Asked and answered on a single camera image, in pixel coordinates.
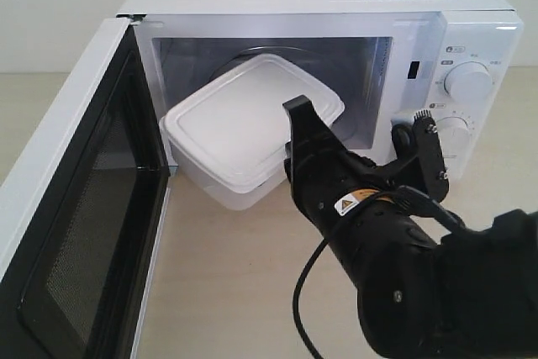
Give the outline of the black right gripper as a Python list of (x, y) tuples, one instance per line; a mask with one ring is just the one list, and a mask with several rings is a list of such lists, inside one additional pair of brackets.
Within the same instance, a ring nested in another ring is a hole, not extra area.
[(343, 218), (364, 221), (395, 214), (395, 204), (389, 197), (364, 205), (367, 198), (391, 189), (374, 173), (375, 163), (349, 152), (340, 143), (312, 148), (310, 141), (332, 139), (334, 134), (309, 98), (297, 96), (282, 106), (291, 136), (284, 146), (284, 167), (292, 199), (308, 221), (336, 224)]

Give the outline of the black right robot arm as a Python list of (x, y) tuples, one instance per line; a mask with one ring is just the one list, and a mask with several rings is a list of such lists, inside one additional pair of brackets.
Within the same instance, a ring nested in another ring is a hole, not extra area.
[(337, 139), (298, 96), (284, 104), (292, 199), (357, 291), (368, 345), (384, 358), (534, 358), (537, 216), (514, 209), (473, 230), (449, 190), (437, 124), (392, 127), (386, 165)]

